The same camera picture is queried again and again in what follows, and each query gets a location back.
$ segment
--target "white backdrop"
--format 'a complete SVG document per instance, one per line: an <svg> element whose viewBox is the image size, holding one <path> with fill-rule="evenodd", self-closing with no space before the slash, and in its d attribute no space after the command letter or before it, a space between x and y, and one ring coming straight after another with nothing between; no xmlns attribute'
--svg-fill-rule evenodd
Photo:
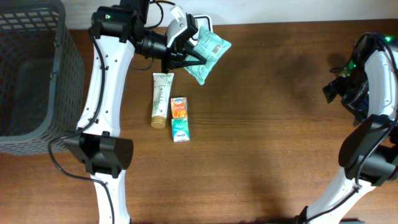
<svg viewBox="0 0 398 224"><path fill-rule="evenodd" d="M118 0L62 0L69 29L86 29L99 6ZM398 0L173 0L187 13L208 14L215 25L263 22L338 21L398 19ZM163 4L165 19L171 21L170 6ZM151 5L147 25L158 23L160 11Z"/></svg>

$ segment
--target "tube cap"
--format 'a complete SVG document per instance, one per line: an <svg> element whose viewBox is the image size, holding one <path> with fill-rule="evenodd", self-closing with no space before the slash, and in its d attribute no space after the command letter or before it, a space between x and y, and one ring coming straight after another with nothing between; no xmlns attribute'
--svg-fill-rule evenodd
<svg viewBox="0 0 398 224"><path fill-rule="evenodd" d="M166 118L163 116L153 116L150 125L154 128L162 129L166 127Z"/></svg>

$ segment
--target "orange packet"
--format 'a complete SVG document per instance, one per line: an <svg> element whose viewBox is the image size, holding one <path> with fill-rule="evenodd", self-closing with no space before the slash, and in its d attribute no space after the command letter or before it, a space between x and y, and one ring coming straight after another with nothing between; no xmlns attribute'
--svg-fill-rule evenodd
<svg viewBox="0 0 398 224"><path fill-rule="evenodd" d="M187 97L178 97L171 99L173 118L186 118L188 116Z"/></svg>

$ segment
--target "tube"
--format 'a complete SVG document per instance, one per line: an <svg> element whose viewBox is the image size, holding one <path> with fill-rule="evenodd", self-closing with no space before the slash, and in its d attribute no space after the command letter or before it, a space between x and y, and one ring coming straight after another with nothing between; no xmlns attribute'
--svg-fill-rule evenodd
<svg viewBox="0 0 398 224"><path fill-rule="evenodd" d="M154 104L152 107L152 121L154 128L165 128L167 111L169 108L170 90L174 73L154 73Z"/></svg>

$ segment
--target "basket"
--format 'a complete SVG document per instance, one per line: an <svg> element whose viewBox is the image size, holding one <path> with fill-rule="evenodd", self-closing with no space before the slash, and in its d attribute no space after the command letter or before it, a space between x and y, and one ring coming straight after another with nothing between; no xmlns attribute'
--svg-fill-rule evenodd
<svg viewBox="0 0 398 224"><path fill-rule="evenodd" d="M51 139L74 131L83 80L60 1L0 2L0 152L45 153Z"/></svg>

